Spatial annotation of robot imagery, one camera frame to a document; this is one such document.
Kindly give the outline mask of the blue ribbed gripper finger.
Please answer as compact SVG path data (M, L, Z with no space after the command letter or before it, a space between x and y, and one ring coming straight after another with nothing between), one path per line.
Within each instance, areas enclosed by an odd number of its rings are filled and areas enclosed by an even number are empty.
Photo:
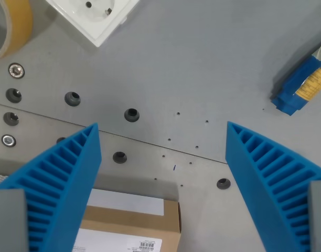
M72 251L101 161L94 123L0 182L25 193L29 251Z
M226 162L266 251L310 251L308 188L321 167L233 122Z

